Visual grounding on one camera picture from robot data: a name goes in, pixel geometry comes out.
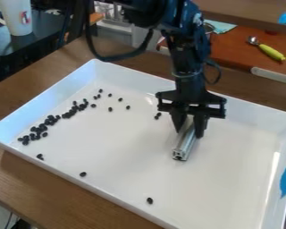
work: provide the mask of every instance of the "robotic arm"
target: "robotic arm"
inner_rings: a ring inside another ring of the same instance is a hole
[[[171,53],[176,90],[156,93],[158,110],[170,113],[178,132],[188,115],[193,115],[196,138],[202,138],[210,117],[224,118],[225,98],[206,90],[204,64],[210,63],[211,44],[206,37],[202,13],[191,0],[114,0],[136,26],[149,29],[142,45],[126,55],[103,57],[93,46],[86,24],[87,41],[92,53],[103,61],[115,61],[144,52],[153,29],[161,30]]]

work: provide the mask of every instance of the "metal cylinder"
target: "metal cylinder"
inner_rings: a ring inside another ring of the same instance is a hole
[[[196,141],[194,123],[182,134],[176,148],[172,150],[172,158],[187,161]]]

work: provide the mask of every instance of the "yellow handle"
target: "yellow handle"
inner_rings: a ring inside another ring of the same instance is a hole
[[[274,50],[272,47],[268,47],[267,45],[259,45],[259,47],[261,50],[263,50],[263,52],[277,61],[286,60],[286,57],[283,54],[279,53],[277,50]]]

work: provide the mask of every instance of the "black cable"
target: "black cable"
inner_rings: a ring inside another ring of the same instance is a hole
[[[71,12],[72,12],[72,0],[69,0],[64,13],[63,27],[59,34],[59,39],[56,44],[56,49],[62,47],[64,44],[64,35],[70,22]]]
[[[5,228],[4,228],[4,229],[7,229],[7,228],[8,228],[9,224],[11,223],[12,216],[13,216],[13,212],[11,212],[11,214],[9,215],[9,217],[8,217],[8,221],[7,221],[7,223],[6,223],[6,225],[5,225]]]
[[[85,5],[85,14],[86,14],[86,22],[85,22],[85,31],[86,31],[86,40],[88,43],[88,47],[92,54],[99,60],[103,62],[114,62],[114,61],[120,61],[123,59],[127,58],[132,58],[136,55],[140,55],[144,53],[147,50],[148,43],[150,39],[153,37],[154,31],[153,29],[149,29],[148,34],[146,35],[144,41],[142,44],[133,50],[132,52],[126,53],[126,54],[120,54],[120,55],[109,55],[109,56],[101,56],[97,50],[95,49],[94,43],[93,43],[93,38],[91,36],[90,32],[90,11],[89,11],[89,6],[90,6],[90,0],[83,0],[84,5]]]
[[[213,82],[209,81],[204,74],[205,81],[210,85],[215,85],[222,78],[222,70],[221,70],[220,66],[212,59],[207,59],[206,64],[216,68],[216,70],[218,71],[217,78]]]

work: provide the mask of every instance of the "mug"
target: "mug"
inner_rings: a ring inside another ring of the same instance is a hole
[[[14,36],[24,36],[32,32],[30,0],[0,0],[0,10],[6,25]]]

